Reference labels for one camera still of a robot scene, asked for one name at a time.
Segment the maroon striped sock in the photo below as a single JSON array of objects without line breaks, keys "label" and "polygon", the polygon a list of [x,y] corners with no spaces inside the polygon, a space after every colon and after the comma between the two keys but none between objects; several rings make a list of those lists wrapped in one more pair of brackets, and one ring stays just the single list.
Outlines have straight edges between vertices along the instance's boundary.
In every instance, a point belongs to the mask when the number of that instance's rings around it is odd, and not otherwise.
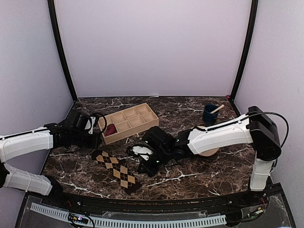
[{"label": "maroon striped sock", "polygon": [[107,137],[109,135],[117,133],[117,129],[114,123],[107,125],[107,129],[104,132],[104,136]]}]

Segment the brown argyle sock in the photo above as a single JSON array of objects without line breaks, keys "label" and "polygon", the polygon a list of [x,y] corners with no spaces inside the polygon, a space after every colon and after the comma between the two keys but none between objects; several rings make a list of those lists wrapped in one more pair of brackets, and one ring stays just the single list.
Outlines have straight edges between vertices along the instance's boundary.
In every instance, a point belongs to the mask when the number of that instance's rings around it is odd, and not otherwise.
[{"label": "brown argyle sock", "polygon": [[91,158],[110,171],[126,194],[130,195],[142,186],[128,167],[109,153],[102,150],[94,150]]}]

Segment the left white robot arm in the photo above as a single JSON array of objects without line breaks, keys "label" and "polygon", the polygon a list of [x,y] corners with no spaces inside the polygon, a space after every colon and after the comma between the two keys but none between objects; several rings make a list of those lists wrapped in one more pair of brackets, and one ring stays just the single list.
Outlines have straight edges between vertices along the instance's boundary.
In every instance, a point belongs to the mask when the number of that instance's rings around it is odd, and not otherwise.
[{"label": "left white robot arm", "polygon": [[63,187],[51,176],[37,175],[12,167],[7,162],[22,155],[70,146],[96,149],[101,143],[101,134],[94,132],[99,113],[86,115],[72,110],[59,123],[49,123],[40,128],[0,138],[0,186],[25,192],[34,192],[48,199],[57,207],[67,203]]}]

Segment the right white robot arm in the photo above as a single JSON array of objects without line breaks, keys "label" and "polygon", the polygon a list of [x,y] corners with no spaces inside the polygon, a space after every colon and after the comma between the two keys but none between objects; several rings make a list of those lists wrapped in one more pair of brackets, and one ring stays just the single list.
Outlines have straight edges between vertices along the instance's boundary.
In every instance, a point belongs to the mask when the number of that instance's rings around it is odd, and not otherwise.
[{"label": "right white robot arm", "polygon": [[205,128],[195,126],[179,132],[176,137],[154,126],[142,138],[145,145],[134,145],[130,151],[142,157],[138,171],[152,177],[160,165],[172,159],[207,156],[209,151],[222,147],[252,144],[256,155],[250,190],[243,194],[242,201],[247,206],[253,206],[260,200],[271,169],[282,152],[283,143],[270,115],[271,112],[263,112],[257,106],[252,106],[246,114],[236,119]]}]

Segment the round painted wooden plate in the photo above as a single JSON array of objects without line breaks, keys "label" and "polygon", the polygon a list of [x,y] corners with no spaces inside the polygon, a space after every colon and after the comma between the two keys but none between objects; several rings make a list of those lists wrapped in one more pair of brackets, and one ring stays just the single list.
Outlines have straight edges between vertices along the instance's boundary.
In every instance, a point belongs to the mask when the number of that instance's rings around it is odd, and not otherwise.
[{"label": "round painted wooden plate", "polygon": [[215,136],[208,133],[208,131],[203,132],[202,130],[206,130],[207,128],[204,126],[197,126],[196,130],[199,133],[199,136],[196,137],[195,145],[197,154],[204,157],[210,157],[216,154],[219,150],[219,147],[214,147]]}]

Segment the wooden compartment tray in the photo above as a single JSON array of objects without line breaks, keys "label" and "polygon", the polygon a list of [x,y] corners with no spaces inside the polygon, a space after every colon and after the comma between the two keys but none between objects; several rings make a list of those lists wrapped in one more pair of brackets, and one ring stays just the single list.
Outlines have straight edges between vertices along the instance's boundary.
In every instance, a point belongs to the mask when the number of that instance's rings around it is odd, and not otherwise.
[{"label": "wooden compartment tray", "polygon": [[[159,125],[159,118],[147,103],[101,117],[98,121],[106,145],[128,138]],[[104,136],[107,125],[115,124],[117,133]]]}]

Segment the dark blue mug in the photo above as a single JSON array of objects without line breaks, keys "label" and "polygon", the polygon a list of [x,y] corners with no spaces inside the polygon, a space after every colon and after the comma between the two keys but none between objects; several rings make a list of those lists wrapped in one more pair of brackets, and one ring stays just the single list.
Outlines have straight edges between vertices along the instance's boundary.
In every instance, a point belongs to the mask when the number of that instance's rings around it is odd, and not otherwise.
[{"label": "dark blue mug", "polygon": [[204,112],[203,112],[203,121],[206,124],[214,124],[217,121],[219,111],[216,111],[215,113],[211,113],[215,109],[217,109],[216,105],[213,105],[213,104],[205,105]]}]

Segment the wooden stick in mug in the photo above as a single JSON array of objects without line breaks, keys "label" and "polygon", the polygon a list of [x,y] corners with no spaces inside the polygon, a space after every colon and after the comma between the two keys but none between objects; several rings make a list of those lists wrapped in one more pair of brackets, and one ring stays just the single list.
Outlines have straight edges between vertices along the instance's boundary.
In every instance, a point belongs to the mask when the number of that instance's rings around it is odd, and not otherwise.
[{"label": "wooden stick in mug", "polygon": [[215,110],[213,110],[212,112],[210,112],[211,114],[214,114],[216,112],[218,112],[220,109],[222,109],[224,107],[224,105],[222,104],[221,106],[217,107]]}]

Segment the small circuit board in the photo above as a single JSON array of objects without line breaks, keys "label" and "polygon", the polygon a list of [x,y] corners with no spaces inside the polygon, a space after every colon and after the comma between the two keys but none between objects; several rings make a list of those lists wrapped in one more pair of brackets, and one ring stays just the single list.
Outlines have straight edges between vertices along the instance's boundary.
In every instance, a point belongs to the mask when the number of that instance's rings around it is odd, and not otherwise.
[{"label": "small circuit board", "polygon": [[73,222],[73,223],[79,223],[79,224],[87,224],[88,223],[88,219],[86,219],[85,217],[83,217],[82,215],[78,215],[75,213],[69,213],[68,215],[68,221]]}]

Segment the black front rail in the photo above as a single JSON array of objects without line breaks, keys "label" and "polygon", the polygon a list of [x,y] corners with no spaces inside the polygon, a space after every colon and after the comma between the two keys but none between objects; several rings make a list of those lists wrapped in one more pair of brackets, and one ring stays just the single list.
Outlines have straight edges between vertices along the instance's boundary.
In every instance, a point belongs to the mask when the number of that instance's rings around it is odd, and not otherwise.
[{"label": "black front rail", "polygon": [[250,200],[248,191],[222,196],[182,200],[117,200],[64,193],[63,203],[61,204],[54,199],[43,197],[36,193],[30,193],[28,195],[42,199],[42,203],[47,205],[57,205],[92,214],[99,214],[106,210],[130,213],[206,210],[207,212],[229,213],[249,206],[262,204],[260,198]]}]

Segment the left black frame post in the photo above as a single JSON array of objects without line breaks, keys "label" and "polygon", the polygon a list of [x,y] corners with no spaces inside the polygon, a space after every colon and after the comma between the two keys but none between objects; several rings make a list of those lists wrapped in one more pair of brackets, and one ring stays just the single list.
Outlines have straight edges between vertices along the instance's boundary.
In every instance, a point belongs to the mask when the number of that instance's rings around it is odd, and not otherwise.
[{"label": "left black frame post", "polygon": [[62,66],[62,70],[63,70],[64,76],[65,76],[65,80],[66,80],[70,95],[72,97],[72,100],[73,100],[73,102],[76,102],[78,100],[78,97],[77,97],[76,90],[75,90],[75,87],[72,82],[72,77],[71,77],[71,74],[70,74],[70,71],[68,68],[65,51],[64,51],[62,40],[61,40],[61,34],[59,31],[59,24],[58,24],[58,20],[57,20],[55,1],[47,0],[47,3],[48,3],[48,11],[49,11],[50,21],[51,21],[51,25],[52,25],[52,30],[53,30],[53,35],[54,35],[54,39],[55,39],[55,44],[57,47],[59,60],[60,60],[61,66]]}]

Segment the black frame post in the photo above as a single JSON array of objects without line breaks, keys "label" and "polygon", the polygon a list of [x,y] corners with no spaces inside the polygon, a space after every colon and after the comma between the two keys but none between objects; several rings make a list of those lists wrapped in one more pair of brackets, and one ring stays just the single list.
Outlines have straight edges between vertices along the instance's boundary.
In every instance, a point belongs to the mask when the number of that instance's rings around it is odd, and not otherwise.
[{"label": "black frame post", "polygon": [[252,36],[254,33],[254,27],[255,27],[255,22],[256,22],[256,17],[257,17],[257,8],[258,8],[258,2],[259,0],[252,0],[251,1],[251,8],[250,8],[250,14],[249,14],[249,20],[248,20],[248,26],[247,26],[247,32],[246,32],[246,37],[244,41],[244,46],[241,54],[241,59],[239,62],[236,78],[232,87],[231,94],[229,96],[229,100],[231,103],[235,101],[235,98],[238,93],[238,89],[242,80],[242,76],[245,70],[245,66],[247,63],[247,57],[249,54],[250,46],[251,46],[251,41],[252,41]]},{"label": "black frame post", "polygon": [[73,100],[73,102],[76,102],[78,100],[78,97],[77,97],[76,90],[75,90],[75,87],[72,82],[72,77],[71,77],[71,74],[70,74],[70,71],[68,68],[65,51],[64,51],[62,40],[61,40],[61,34],[59,31],[59,24],[58,24],[58,20],[57,20],[55,1],[47,0],[47,3],[48,3],[48,11],[49,11],[50,21],[51,21],[51,25],[52,25],[52,30],[53,30],[53,35],[54,35],[54,39],[55,39],[55,44],[57,47],[59,60],[60,60],[61,66],[62,66],[62,70],[63,70],[64,76],[65,76],[65,80],[66,80],[70,95],[72,97],[72,100]]}]

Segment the right black frame post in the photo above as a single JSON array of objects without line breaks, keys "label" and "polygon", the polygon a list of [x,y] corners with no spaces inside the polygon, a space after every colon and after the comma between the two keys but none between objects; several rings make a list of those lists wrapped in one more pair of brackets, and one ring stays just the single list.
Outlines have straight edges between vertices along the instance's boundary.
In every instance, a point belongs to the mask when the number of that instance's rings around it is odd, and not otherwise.
[{"label": "right black frame post", "polygon": [[255,27],[255,22],[256,22],[256,17],[257,17],[257,8],[258,8],[258,2],[259,0],[252,0],[251,1],[251,8],[250,8],[250,14],[249,14],[249,20],[248,20],[248,26],[247,26],[247,32],[246,32],[246,37],[244,41],[244,46],[241,54],[241,59],[239,62],[236,78],[232,87],[231,94],[229,96],[229,100],[231,103],[235,101],[235,98],[238,93],[238,89],[242,80],[242,76],[245,70],[245,66],[247,63],[247,57],[249,54],[250,46],[251,46],[251,41],[252,41],[252,36],[254,33],[254,27]]}]

